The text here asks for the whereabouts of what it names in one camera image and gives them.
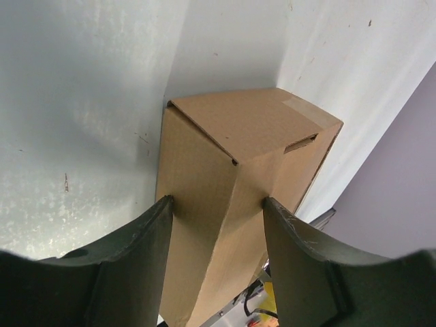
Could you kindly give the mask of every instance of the white wall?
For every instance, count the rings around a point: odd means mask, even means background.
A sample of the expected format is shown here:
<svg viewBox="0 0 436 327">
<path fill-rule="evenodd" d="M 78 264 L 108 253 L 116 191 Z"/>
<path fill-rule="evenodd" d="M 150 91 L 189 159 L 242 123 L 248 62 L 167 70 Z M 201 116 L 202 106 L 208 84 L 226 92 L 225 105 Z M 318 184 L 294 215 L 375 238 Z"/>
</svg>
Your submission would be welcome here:
<svg viewBox="0 0 436 327">
<path fill-rule="evenodd" d="M 436 65 L 359 169 L 324 228 L 394 258 L 436 248 Z"/>
<path fill-rule="evenodd" d="M 345 121 L 311 220 L 434 63 L 435 17 L 432 1 L 3 1 L 0 247 L 59 255 L 148 208 L 164 98 L 276 84 Z"/>
</svg>

